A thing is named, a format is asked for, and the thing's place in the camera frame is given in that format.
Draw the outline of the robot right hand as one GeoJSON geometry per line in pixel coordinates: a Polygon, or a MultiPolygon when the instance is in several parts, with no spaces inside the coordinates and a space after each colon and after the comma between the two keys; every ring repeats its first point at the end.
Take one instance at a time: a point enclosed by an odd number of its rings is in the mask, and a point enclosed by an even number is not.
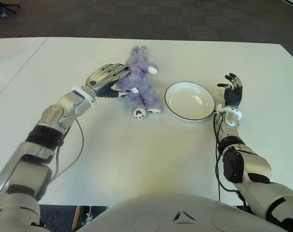
{"type": "Polygon", "coordinates": [[[220,83],[217,84],[218,87],[224,88],[224,100],[225,106],[231,106],[233,108],[238,108],[243,94],[243,86],[239,77],[233,73],[225,75],[225,78],[230,81],[229,84],[220,83]]]}

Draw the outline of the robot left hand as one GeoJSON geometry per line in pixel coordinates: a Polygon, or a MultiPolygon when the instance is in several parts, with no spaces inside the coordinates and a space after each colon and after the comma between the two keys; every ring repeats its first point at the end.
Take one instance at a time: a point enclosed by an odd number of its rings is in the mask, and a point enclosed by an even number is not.
{"type": "Polygon", "coordinates": [[[131,71],[123,64],[105,64],[92,73],[86,80],[86,86],[92,88],[97,97],[118,98],[127,95],[126,91],[114,90],[112,86],[131,71]]]}

